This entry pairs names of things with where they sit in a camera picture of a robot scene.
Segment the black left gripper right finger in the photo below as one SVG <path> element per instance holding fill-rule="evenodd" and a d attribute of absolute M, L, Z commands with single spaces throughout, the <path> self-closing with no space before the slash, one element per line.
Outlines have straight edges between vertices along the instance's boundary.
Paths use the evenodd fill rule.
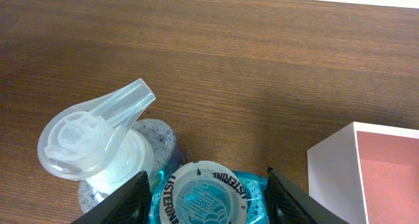
<path fill-rule="evenodd" d="M 271 167 L 264 190 L 270 223 L 348 224 Z"/>

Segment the teal Listerine mouthwash bottle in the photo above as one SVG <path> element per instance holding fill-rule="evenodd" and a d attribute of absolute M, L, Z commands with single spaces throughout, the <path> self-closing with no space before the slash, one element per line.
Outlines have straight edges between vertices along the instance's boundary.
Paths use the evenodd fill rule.
<path fill-rule="evenodd" d="M 267 179 L 212 161 L 167 168 L 153 178 L 149 223 L 268 223 Z"/>

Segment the clear foam soap pump bottle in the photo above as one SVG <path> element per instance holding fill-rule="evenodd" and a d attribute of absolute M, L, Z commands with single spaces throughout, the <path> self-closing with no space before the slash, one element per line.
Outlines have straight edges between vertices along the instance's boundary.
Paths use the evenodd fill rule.
<path fill-rule="evenodd" d="M 185 161 L 173 129 L 141 119 L 156 97 L 144 80 L 58 113 L 43 129 L 37 154 L 53 176 L 79 182 L 89 212 L 138 172 L 154 191 Z"/>

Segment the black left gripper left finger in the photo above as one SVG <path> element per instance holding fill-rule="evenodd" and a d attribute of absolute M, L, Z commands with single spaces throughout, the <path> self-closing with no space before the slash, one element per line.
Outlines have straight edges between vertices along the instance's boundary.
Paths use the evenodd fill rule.
<path fill-rule="evenodd" d="M 150 210 L 148 175 L 140 171 L 72 224 L 148 224 Z"/>

